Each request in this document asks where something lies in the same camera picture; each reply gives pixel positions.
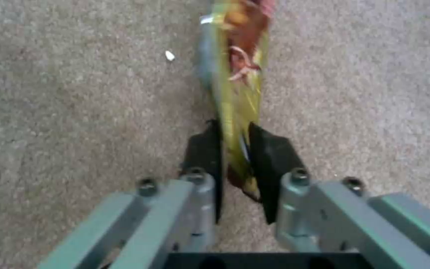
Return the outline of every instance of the chip bag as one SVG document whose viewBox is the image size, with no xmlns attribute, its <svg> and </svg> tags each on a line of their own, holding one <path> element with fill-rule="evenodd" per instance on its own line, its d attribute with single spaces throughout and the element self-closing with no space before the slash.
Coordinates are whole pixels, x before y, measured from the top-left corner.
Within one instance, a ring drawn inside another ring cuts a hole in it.
<svg viewBox="0 0 430 269">
<path fill-rule="evenodd" d="M 259 191 L 249 163 L 248 127 L 258 123 L 273 10 L 274 0 L 219 1 L 201 20 L 199 74 L 217 109 L 225 175 L 255 200 Z"/>
</svg>

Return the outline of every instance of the beige carpet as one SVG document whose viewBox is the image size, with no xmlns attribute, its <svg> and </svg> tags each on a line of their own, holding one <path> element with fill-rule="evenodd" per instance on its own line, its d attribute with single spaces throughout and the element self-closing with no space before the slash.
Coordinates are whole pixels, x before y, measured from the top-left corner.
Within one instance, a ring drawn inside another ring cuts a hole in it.
<svg viewBox="0 0 430 269">
<path fill-rule="evenodd" d="M 173 177 L 214 111 L 208 1 L 0 0 L 0 268 L 32 268 L 114 191 Z M 167 62 L 164 51 L 176 56 Z M 319 180 L 430 207 L 430 0 L 280 0 L 261 124 Z M 279 250 L 231 187 L 217 251 Z"/>
</svg>

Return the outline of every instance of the snack bag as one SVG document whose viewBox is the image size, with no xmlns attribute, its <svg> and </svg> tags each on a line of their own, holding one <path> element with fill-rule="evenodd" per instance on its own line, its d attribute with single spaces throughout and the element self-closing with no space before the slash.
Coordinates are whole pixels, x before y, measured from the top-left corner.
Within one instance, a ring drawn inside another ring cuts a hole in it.
<svg viewBox="0 0 430 269">
<path fill-rule="evenodd" d="M 251 121 L 258 123 L 274 0 L 229 0 L 213 9 L 210 88 L 220 120 L 226 176 L 258 200 L 249 165 L 248 127 Z"/>
</svg>

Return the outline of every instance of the yellow plastic bag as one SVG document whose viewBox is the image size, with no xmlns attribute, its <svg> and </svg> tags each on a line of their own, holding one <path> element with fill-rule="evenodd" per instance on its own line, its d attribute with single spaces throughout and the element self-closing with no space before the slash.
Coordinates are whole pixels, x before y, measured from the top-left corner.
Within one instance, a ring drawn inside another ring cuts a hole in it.
<svg viewBox="0 0 430 269">
<path fill-rule="evenodd" d="M 250 122 L 258 123 L 262 72 L 273 0 L 231 0 L 214 5 L 211 90 L 222 130 L 228 180 L 259 199 L 249 165 Z"/>
</svg>

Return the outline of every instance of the screw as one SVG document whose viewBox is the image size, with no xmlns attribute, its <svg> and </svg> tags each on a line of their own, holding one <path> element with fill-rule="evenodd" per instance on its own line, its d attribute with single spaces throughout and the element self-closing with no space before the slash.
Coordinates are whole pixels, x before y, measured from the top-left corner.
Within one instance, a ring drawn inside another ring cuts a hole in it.
<svg viewBox="0 0 430 269">
<path fill-rule="evenodd" d="M 205 182 L 205 170 L 199 167 L 190 168 L 186 178 L 195 185 L 202 185 Z"/>
<path fill-rule="evenodd" d="M 345 185 L 350 191 L 353 191 L 359 197 L 362 197 L 365 194 L 366 186 L 365 184 L 357 177 L 345 177 L 341 183 Z"/>
<path fill-rule="evenodd" d="M 304 168 L 295 167 L 292 170 L 292 184 L 297 186 L 308 186 L 309 175 Z"/>
<path fill-rule="evenodd" d="M 157 184 L 155 183 L 155 180 L 150 177 L 142 179 L 138 183 L 138 194 L 142 197 L 154 196 L 157 191 Z"/>
</svg>

